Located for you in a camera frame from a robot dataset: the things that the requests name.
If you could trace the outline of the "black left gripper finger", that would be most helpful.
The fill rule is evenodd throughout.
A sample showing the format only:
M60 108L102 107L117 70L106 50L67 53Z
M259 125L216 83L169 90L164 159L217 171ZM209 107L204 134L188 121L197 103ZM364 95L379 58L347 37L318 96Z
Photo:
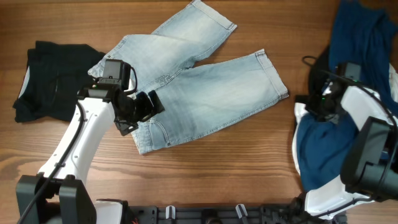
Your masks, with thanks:
M153 104L153 109L152 109L153 114L159 114L159 113L165 111L165 108L164 108L163 104L161 103L161 100L158 97L155 90L148 92L148 95Z
M149 96L143 91L136 95L134 119L145 122L154 116L154 105Z

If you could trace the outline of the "light blue denim shorts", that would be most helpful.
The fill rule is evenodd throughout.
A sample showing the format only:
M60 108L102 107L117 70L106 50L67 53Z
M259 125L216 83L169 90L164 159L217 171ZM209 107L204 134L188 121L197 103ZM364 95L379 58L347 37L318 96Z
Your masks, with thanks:
M153 33L126 35L105 55L134 67L137 89L155 91L165 108L132 133L141 154L202 138L288 97L264 50L199 65L235 28L194 0Z

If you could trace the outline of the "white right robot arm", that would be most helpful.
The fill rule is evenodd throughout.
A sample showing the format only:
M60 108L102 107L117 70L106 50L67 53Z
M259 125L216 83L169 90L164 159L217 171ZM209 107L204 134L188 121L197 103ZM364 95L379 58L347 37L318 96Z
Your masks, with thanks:
M321 223L356 205L397 198L397 118L377 92L345 78L299 95L292 155L304 193L289 218Z

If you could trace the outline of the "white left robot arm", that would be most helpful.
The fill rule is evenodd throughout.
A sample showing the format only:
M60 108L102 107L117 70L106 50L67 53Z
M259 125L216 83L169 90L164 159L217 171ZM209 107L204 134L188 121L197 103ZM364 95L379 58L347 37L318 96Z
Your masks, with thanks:
M164 111L155 91L130 98L118 87L84 88L75 115L51 158L16 187L19 223L137 223L125 200L92 201L86 179L98 146L112 126L125 136Z

